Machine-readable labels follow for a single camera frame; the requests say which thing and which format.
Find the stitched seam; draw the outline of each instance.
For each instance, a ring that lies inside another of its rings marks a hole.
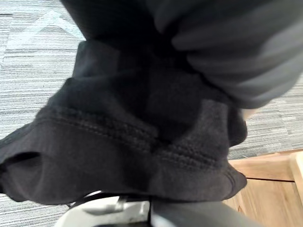
[[[89,129],[89,128],[86,128],[86,127],[83,127],[83,125],[76,125],[76,124],[73,124],[73,123],[71,123],[71,122],[63,122],[63,123],[68,124],[68,125],[71,125],[71,126],[81,127],[81,129],[83,129],[83,130],[86,130],[86,131],[89,131],[89,132],[92,132],[92,133],[95,133],[95,134],[98,134],[98,135],[106,136],[106,137],[108,137],[108,138],[110,138],[110,139],[117,140],[117,141],[119,141],[120,143],[123,143],[123,144],[125,144],[125,145],[131,146],[131,147],[135,148],[136,150],[143,151],[143,152],[149,154],[149,151],[148,151],[147,148],[142,147],[142,149],[139,149],[139,147],[137,147],[136,145],[134,145],[134,144],[132,144],[132,143],[128,143],[128,142],[126,142],[126,141],[121,141],[121,140],[119,140],[118,138],[115,138],[115,137],[113,137],[113,136],[111,136],[111,135],[108,135],[108,134],[105,134],[105,133],[102,133],[102,132],[99,132],[99,131],[95,131],[95,130],[93,130],[93,129]],[[182,165],[187,166],[187,167],[189,167],[189,166],[191,166],[191,165],[188,164],[187,162],[185,162],[185,161],[184,161],[184,158],[186,158],[186,159],[188,159],[188,160],[191,160],[192,162],[195,162],[195,161],[196,161],[195,159],[192,159],[191,157],[186,157],[186,156],[179,155],[179,154],[177,154],[176,156],[173,156],[173,155],[172,155],[172,156],[170,156],[170,157],[164,157],[162,154],[161,154],[161,155],[160,155],[160,154],[156,154],[156,156],[159,157],[159,158],[161,158],[161,159],[170,160],[170,161],[172,161],[172,162],[175,162],[175,163],[177,163],[177,164],[182,164]],[[194,165],[196,166],[196,168],[195,168],[194,166],[191,166],[191,167],[194,168],[194,169],[201,169],[202,167],[204,167],[204,168],[206,167],[206,166],[204,166],[204,165],[202,165],[202,164],[200,164],[200,163],[195,163]]]
[[[115,119],[108,118],[108,117],[106,117],[106,116],[100,117],[100,116],[95,115],[95,114],[83,113],[83,112],[81,112],[81,111],[68,109],[68,108],[66,108],[66,107],[60,107],[60,109],[62,109],[62,110],[58,110],[58,109],[53,109],[53,108],[47,106],[47,107],[44,107],[44,109],[49,110],[49,111],[51,111],[51,112],[56,112],[56,113],[60,113],[60,112],[67,113],[67,114],[68,114],[68,113],[71,113],[71,114],[73,114],[73,118],[82,120],[82,121],[84,121],[85,123],[89,123],[89,124],[90,124],[89,127],[96,127],[96,128],[97,128],[97,126],[91,125],[91,123],[90,123],[89,121],[87,121],[87,120],[81,118],[81,116],[79,116],[80,114],[82,114],[83,116],[89,116],[89,117],[95,118],[96,120],[105,121],[105,123],[107,124],[106,126],[109,127],[109,128],[111,128],[111,129],[114,129],[114,130],[119,130],[119,129],[121,129],[120,125],[123,125],[123,126],[125,126],[127,129],[129,129],[129,130],[131,130],[131,131],[135,131],[135,132],[138,132],[138,133],[142,133],[142,134],[144,134],[145,136],[147,136],[149,139],[155,140],[155,138],[154,138],[152,135],[150,135],[150,134],[149,134],[148,132],[146,132],[146,131],[143,131],[142,129],[136,128],[135,126],[129,125],[129,124],[125,123],[125,122],[121,122],[121,121],[118,121],[118,120],[115,120]],[[111,123],[111,122],[114,122],[115,124],[118,124],[118,127],[117,127],[117,125],[108,125],[108,123]],[[195,154],[195,155],[201,156],[201,157],[203,157],[203,158],[205,158],[205,159],[209,159],[209,161],[211,161],[211,162],[216,162],[216,160],[214,160],[214,158],[213,158],[212,156],[207,155],[207,154],[201,154],[201,153],[199,153],[198,150],[193,149],[190,145],[187,145],[188,147],[185,147],[185,146],[182,146],[182,145],[171,144],[170,146],[172,146],[172,147],[175,148],[175,149],[179,149],[179,150],[181,150],[181,151],[186,150],[187,153]]]
[[[191,160],[193,160],[194,162],[203,162],[203,163],[205,163],[205,164],[207,164],[207,165],[213,165],[213,166],[220,166],[219,164],[218,164],[218,162],[215,162],[215,161],[209,161],[208,159],[206,159],[206,158],[204,158],[203,156],[196,156],[196,157],[189,157],[189,156],[187,156],[187,155],[185,155],[185,154],[183,154],[183,153],[175,153],[175,150],[166,150],[163,154],[165,154],[166,156],[179,156],[179,157],[183,157],[183,158],[185,158],[185,159],[191,159]]]
[[[57,122],[58,122],[58,119],[56,119],[56,118],[51,118],[51,119],[52,119],[53,121],[57,121]],[[97,127],[97,126],[95,126],[95,125],[84,124],[84,123],[80,123],[80,122],[72,122],[72,121],[67,120],[67,119],[61,119],[61,121],[62,121],[62,122],[64,121],[64,122],[69,123],[69,124],[74,125],[74,126],[80,126],[80,127],[82,127],[82,128],[92,129],[92,130],[95,131],[95,132],[99,132],[99,131],[100,131],[100,128]],[[116,136],[116,138],[119,137],[119,136],[123,136],[123,135],[122,135],[123,133],[121,133],[121,132],[120,132],[120,133],[117,133],[116,131],[114,131],[113,134],[118,135],[118,136]],[[148,146],[148,147],[150,148],[150,145],[149,145],[149,143],[148,143],[147,141],[144,141],[144,140],[142,140],[142,139],[135,138],[135,137],[132,137],[132,136],[129,136],[129,135],[126,135],[126,134],[124,134],[124,136],[126,136],[126,137],[129,138],[129,139],[136,139],[138,142],[142,143],[142,144],[141,144],[142,146],[145,145],[145,146]],[[150,142],[152,142],[153,144],[165,145],[165,144],[162,143],[161,141],[157,141],[157,140],[155,140],[155,139],[153,139],[153,140],[150,141]],[[168,150],[165,150],[163,153],[170,153],[171,155],[179,155],[180,157],[184,157],[184,158],[188,158],[188,159],[192,159],[192,160],[196,161],[194,158],[191,158],[191,157],[187,156],[186,154],[183,154],[183,153],[175,153],[175,152],[169,150],[169,149],[171,149],[171,148],[176,148],[176,147],[175,147],[174,145],[168,145]],[[194,153],[194,155],[196,155],[197,157],[202,158],[202,161],[205,162],[205,163],[216,163],[215,160],[212,160],[212,159],[209,160],[209,159],[205,158],[205,157],[204,157],[203,155],[201,155],[201,154]]]

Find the wooden panel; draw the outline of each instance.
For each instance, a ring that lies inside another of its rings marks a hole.
[[[248,180],[248,185],[224,201],[265,227],[303,226],[303,206],[294,182]]]
[[[303,204],[303,152],[292,154],[290,159],[294,181]]]
[[[247,178],[294,181],[289,155],[246,158],[229,162]]]
[[[301,152],[303,151],[303,149],[296,149],[296,150],[286,150],[286,151],[279,151],[279,152],[275,152],[275,153],[265,153],[265,154],[257,154],[257,157],[261,157],[261,156],[269,156],[269,155],[290,155],[292,153],[295,152]]]

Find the striped carpet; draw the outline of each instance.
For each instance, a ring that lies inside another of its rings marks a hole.
[[[58,0],[0,1],[0,139],[32,121],[71,75],[81,40]],[[248,138],[229,158],[303,148],[303,77],[247,125]],[[51,227],[66,210],[0,195],[0,227]]]

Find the gray fabric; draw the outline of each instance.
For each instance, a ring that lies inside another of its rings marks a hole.
[[[288,91],[303,71],[301,0],[147,0],[157,29],[241,108]]]

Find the gray sleeve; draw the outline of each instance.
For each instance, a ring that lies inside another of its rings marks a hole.
[[[190,65],[241,108],[289,90],[303,71],[302,0],[146,0]]]

